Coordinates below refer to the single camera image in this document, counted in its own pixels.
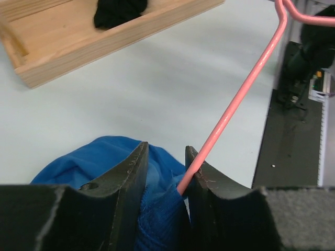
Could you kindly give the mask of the blue tank top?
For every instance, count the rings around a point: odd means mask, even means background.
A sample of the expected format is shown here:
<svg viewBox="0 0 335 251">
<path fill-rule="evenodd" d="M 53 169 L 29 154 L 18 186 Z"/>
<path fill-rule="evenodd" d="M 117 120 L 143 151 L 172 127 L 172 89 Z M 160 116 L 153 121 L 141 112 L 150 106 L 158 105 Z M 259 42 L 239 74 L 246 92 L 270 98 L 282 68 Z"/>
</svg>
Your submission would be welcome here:
<svg viewBox="0 0 335 251">
<path fill-rule="evenodd" d="M 191 226 L 177 191 L 185 167 L 161 147 L 103 136 L 48 164 L 34 185 L 68 185 L 99 250 L 189 250 Z"/>
</svg>

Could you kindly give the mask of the pink wire hanger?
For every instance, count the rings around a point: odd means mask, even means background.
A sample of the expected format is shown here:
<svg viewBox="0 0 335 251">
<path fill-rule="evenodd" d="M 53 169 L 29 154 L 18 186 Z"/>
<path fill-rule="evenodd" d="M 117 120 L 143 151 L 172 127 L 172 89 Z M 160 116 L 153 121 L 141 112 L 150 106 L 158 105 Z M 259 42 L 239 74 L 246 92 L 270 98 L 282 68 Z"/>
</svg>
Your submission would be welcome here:
<svg viewBox="0 0 335 251">
<path fill-rule="evenodd" d="M 260 58 L 256 62 L 255 66 L 235 94 L 234 98 L 230 102 L 229 106 L 217 122 L 216 126 L 213 128 L 211 134 L 207 138 L 206 142 L 198 152 L 197 156 L 191 163 L 190 167 L 186 171 L 184 177 L 181 182 L 177 186 L 177 190 L 179 194 L 183 194 L 191 182 L 194 174 L 200 169 L 202 163 L 205 161 L 211 149 L 214 147 L 215 143 L 219 139 L 223 130 L 227 126 L 228 122 L 236 112 L 237 108 L 241 104 L 243 98 L 246 96 L 250 87 L 258 77 L 259 73 L 263 69 L 264 65 L 272 55 L 275 47 L 280 41 L 285 28 L 287 26 L 288 17 L 287 14 L 290 14 L 294 20 L 302 22 L 308 25 L 317 25 L 317 26 L 326 26 L 326 27 L 334 27 L 334 18 L 333 17 L 324 17 L 324 16 L 311 16 L 300 13 L 294 4 L 291 1 L 283 1 L 276 0 L 275 1 L 275 9 L 278 15 L 279 23 L 278 27 L 269 41 L 267 47 L 264 49 Z"/>
</svg>

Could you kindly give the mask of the wooden clothes rack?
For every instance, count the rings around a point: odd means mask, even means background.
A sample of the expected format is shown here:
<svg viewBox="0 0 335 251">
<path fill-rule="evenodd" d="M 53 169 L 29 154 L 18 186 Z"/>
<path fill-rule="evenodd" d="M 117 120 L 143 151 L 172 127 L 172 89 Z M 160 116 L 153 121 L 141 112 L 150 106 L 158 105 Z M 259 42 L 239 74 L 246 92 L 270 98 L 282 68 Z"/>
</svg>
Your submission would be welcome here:
<svg viewBox="0 0 335 251">
<path fill-rule="evenodd" d="M 1 1 L 1 41 L 15 73 L 37 87 L 221 1 L 149 1 L 139 18 L 106 31 L 94 27 L 96 1 Z"/>
</svg>

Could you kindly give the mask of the black garment on hanger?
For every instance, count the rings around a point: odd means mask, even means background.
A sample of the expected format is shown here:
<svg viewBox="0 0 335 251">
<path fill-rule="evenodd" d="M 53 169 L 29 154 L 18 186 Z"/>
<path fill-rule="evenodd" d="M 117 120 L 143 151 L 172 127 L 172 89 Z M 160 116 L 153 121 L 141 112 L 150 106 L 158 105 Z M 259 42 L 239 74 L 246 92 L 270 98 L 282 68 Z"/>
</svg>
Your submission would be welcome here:
<svg viewBox="0 0 335 251">
<path fill-rule="evenodd" d="M 105 30 L 115 28 L 140 17 L 147 6 L 147 0 L 98 0 L 94 26 Z"/>
</svg>

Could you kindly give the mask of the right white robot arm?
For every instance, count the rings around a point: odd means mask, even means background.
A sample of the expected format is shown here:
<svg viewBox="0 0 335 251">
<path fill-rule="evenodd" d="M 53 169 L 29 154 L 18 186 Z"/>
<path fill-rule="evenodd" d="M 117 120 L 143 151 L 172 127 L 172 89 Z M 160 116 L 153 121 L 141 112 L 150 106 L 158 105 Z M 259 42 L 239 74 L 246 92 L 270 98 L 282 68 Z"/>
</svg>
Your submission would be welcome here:
<svg viewBox="0 0 335 251">
<path fill-rule="evenodd" d="M 303 24 L 300 43 L 289 42 L 278 83 L 277 100 L 285 109 L 302 108 L 310 80 L 334 61 L 334 28 Z"/>
</svg>

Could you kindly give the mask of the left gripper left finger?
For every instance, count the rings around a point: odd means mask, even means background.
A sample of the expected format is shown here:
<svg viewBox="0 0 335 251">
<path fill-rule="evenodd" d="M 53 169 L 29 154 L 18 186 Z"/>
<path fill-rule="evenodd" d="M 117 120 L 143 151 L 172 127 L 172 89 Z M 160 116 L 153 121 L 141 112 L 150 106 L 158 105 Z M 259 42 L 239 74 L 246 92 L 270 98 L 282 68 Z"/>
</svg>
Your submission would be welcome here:
<svg viewBox="0 0 335 251">
<path fill-rule="evenodd" d="M 80 187 L 93 204 L 89 222 L 90 234 L 100 235 L 96 250 L 133 250 L 148 156 L 149 145 L 141 142 L 125 160 Z"/>
</svg>

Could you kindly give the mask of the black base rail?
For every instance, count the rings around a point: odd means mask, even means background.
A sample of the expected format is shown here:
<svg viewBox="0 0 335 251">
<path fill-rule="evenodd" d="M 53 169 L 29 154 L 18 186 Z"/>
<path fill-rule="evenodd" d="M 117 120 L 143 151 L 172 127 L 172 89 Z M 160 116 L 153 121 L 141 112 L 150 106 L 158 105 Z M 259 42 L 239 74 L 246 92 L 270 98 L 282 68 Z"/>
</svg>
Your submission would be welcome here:
<svg viewBox="0 0 335 251">
<path fill-rule="evenodd" d="M 323 104 L 309 99 L 286 109 L 272 91 L 252 188 L 316 186 L 319 174 Z"/>
</svg>

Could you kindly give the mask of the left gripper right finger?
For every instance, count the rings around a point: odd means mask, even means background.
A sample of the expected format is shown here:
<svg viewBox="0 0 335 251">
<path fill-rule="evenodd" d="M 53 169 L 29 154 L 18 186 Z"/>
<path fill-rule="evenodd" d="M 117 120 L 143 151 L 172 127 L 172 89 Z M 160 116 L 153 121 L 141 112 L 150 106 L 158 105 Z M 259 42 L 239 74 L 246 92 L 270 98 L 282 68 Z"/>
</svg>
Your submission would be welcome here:
<svg viewBox="0 0 335 251">
<path fill-rule="evenodd" d="M 203 162 L 188 187 L 195 250 L 261 250 L 262 196 Z"/>
</svg>

